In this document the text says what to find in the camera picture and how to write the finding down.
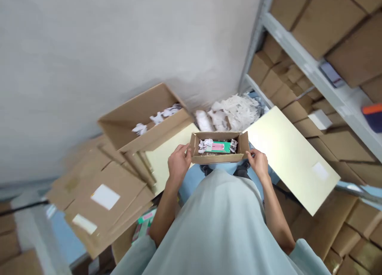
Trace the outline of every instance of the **white label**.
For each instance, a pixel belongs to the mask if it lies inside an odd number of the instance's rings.
[[[329,177],[329,173],[320,162],[317,162],[313,166],[312,170],[322,181],[326,181]]]
[[[94,275],[98,272],[98,270],[99,270],[99,257],[97,257],[95,260],[93,260],[92,263],[89,264],[88,274]]]
[[[102,184],[95,190],[90,198],[107,210],[111,210],[120,197],[121,196],[111,188]]]
[[[86,219],[85,217],[83,217],[80,214],[77,214],[74,217],[74,219],[72,220],[72,222],[75,225],[78,225],[79,227],[84,229],[90,235],[92,235],[95,232],[95,230],[97,229],[97,226],[94,223],[92,223],[90,220]]]

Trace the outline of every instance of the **beige board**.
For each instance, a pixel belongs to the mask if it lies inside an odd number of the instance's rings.
[[[314,215],[339,181],[339,175],[277,107],[246,132],[252,145],[267,155],[269,165]]]
[[[171,139],[164,142],[158,148],[153,151],[146,151],[146,157],[150,162],[151,168],[153,170],[153,176],[156,179],[156,185],[153,187],[153,192],[155,196],[160,194],[165,186],[167,179],[169,177],[167,160],[168,157],[174,152],[176,147],[180,144],[186,145],[190,141],[191,133],[199,132],[199,129],[195,124],[190,124],[178,134],[173,136]]]

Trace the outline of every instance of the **person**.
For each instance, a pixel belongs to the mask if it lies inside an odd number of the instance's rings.
[[[262,184],[264,207],[249,177],[216,169],[206,172],[175,217],[191,164],[188,146],[179,145],[168,159],[170,176],[149,235],[133,244],[112,275],[330,274],[304,239],[294,241],[268,175],[267,156],[256,149],[247,157]]]

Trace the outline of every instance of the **open cardboard box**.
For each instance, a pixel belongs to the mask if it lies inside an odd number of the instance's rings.
[[[207,156],[199,154],[200,140],[213,139],[214,141],[224,141],[235,139],[238,141],[236,154],[221,154]],[[215,163],[237,163],[246,157],[246,151],[249,151],[248,133],[241,132],[198,132],[191,134],[190,140],[191,161],[194,164],[208,165]]]
[[[183,108],[155,126],[150,116],[156,116],[158,112],[172,107],[175,103],[180,103]],[[146,150],[146,146],[185,120],[192,121],[193,118],[186,111],[182,100],[166,84],[160,83],[102,116],[98,125],[116,150],[135,153]],[[132,131],[138,123],[148,126],[148,131],[141,136]]]

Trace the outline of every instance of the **sticker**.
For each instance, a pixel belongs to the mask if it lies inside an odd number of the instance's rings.
[[[121,196],[111,188],[102,184],[95,190],[90,198],[107,210],[111,210],[120,197]]]
[[[86,230],[86,232],[90,235],[92,235],[93,232],[95,232],[95,230],[97,229],[97,226],[94,223],[92,223],[90,220],[86,219],[80,214],[77,214],[72,220],[72,222],[75,225],[78,225],[82,229]]]
[[[312,170],[322,181],[326,181],[329,178],[329,173],[320,162],[317,162]]]

